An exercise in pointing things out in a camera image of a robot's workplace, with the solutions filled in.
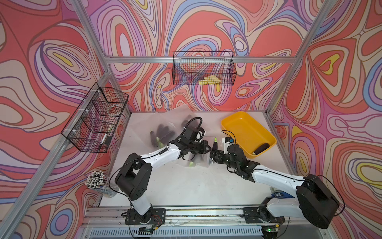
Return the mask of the clear zip-top bag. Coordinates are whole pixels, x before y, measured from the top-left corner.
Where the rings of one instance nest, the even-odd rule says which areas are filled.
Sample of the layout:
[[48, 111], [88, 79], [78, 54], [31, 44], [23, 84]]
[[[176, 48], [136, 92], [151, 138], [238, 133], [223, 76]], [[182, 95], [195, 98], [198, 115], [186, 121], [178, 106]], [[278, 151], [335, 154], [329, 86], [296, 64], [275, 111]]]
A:
[[132, 115], [136, 120], [131, 127], [137, 137], [143, 142], [143, 144], [148, 147], [150, 150], [154, 151], [155, 149], [159, 149], [162, 147], [153, 147], [150, 141], [150, 131], [154, 131], [156, 133], [157, 127], [160, 124], [165, 126], [169, 126], [170, 130], [175, 131], [174, 126], [172, 126], [164, 116], [159, 113], [154, 114], [135, 114]]
[[195, 168], [195, 167], [189, 167], [189, 161], [192, 160], [194, 157], [199, 157], [200, 161], [199, 164], [196, 167], [202, 167], [202, 168], [209, 168], [214, 164], [213, 160], [210, 158], [210, 153], [207, 154], [193, 154], [189, 152], [185, 156], [181, 156], [180, 159], [177, 160], [177, 164], [184, 168]]
[[[195, 117], [202, 118], [201, 116], [197, 116], [194, 112], [192, 112], [188, 104], [176, 107], [175, 109], [167, 112], [166, 115], [168, 122], [175, 128], [175, 136], [181, 134], [186, 124]], [[205, 130], [205, 136], [208, 136], [212, 132], [211, 126], [208, 124], [207, 119], [202, 118], [202, 120], [203, 122], [201, 127]], [[195, 119], [190, 123], [189, 126], [196, 128], [199, 124], [200, 120]]]

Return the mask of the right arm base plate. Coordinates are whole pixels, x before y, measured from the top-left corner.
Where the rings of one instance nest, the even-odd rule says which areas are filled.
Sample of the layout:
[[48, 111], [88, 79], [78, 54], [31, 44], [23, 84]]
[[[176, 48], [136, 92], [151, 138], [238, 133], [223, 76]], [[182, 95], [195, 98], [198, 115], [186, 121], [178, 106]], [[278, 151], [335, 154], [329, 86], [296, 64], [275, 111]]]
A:
[[243, 214], [247, 224], [280, 224], [285, 222], [284, 217], [274, 217], [266, 207], [246, 207], [243, 208]]

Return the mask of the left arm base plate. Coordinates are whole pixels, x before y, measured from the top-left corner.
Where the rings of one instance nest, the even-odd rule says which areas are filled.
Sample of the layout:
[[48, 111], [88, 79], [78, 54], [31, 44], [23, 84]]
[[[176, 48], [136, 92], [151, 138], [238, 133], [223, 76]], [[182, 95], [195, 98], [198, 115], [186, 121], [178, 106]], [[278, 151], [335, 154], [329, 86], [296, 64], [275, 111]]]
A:
[[135, 209], [128, 209], [121, 214], [125, 217], [126, 225], [163, 225], [166, 221], [165, 208], [150, 208], [144, 215], [140, 215]]

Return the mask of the dark purple eggplant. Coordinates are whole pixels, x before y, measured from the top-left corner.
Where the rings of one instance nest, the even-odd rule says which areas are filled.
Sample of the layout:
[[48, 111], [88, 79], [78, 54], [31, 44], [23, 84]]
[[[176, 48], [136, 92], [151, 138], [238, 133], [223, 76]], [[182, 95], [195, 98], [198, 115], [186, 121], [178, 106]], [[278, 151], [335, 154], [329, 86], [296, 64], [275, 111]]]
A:
[[150, 141], [153, 147], [157, 147], [157, 136], [154, 131], [150, 131]]

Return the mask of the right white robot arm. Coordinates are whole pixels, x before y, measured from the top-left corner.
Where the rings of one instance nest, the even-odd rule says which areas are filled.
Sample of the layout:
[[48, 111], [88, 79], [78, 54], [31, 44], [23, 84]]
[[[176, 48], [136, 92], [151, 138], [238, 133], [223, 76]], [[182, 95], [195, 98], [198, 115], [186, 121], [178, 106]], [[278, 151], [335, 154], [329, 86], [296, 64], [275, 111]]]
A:
[[265, 222], [278, 217], [305, 218], [312, 225], [327, 229], [340, 207], [339, 201], [319, 176], [309, 174], [302, 177], [272, 170], [248, 160], [237, 144], [228, 146], [226, 150], [213, 146], [210, 158], [217, 164], [226, 165], [231, 173], [244, 180], [266, 184], [291, 196], [266, 200], [258, 212]]

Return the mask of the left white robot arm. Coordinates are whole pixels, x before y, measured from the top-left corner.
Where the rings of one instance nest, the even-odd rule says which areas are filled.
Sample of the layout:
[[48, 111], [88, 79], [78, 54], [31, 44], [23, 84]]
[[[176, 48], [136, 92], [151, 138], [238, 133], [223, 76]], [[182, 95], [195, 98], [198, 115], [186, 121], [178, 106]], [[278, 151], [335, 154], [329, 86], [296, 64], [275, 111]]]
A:
[[129, 155], [116, 173], [114, 182], [129, 199], [133, 212], [146, 216], [152, 210], [145, 192], [153, 170], [188, 154], [206, 154], [211, 151], [208, 142], [203, 139], [204, 134], [205, 130], [200, 126], [187, 126], [166, 146], [144, 155]]

